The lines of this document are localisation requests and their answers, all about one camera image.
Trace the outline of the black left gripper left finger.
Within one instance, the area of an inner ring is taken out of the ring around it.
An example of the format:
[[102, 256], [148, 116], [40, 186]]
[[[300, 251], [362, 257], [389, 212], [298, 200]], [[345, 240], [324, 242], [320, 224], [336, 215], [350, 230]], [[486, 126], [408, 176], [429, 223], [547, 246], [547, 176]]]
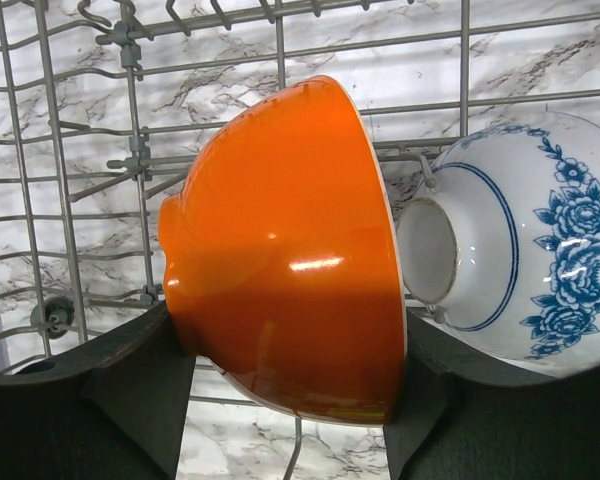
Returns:
[[193, 358], [165, 304], [0, 374], [0, 479], [173, 479]]

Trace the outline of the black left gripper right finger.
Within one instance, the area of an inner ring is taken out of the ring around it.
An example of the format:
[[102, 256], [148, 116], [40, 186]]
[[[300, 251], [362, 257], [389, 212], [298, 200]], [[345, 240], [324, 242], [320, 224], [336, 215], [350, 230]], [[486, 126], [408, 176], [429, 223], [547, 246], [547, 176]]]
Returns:
[[550, 377], [407, 319], [391, 478], [600, 479], [600, 364]]

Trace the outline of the blue floral bowl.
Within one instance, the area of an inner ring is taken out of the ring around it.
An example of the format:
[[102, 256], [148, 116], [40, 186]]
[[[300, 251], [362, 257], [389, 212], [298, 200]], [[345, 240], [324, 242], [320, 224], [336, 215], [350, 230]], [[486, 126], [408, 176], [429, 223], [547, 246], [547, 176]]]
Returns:
[[600, 127], [542, 113], [460, 139], [398, 219], [407, 291], [491, 356], [600, 362]]

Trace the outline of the white round bowl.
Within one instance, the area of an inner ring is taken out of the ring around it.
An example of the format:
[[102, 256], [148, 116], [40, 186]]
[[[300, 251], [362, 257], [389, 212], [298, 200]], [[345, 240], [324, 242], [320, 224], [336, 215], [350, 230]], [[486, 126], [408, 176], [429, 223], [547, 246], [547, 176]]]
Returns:
[[345, 89], [319, 75], [200, 150], [158, 218], [183, 348], [242, 394], [313, 421], [387, 424], [407, 323], [379, 165]]

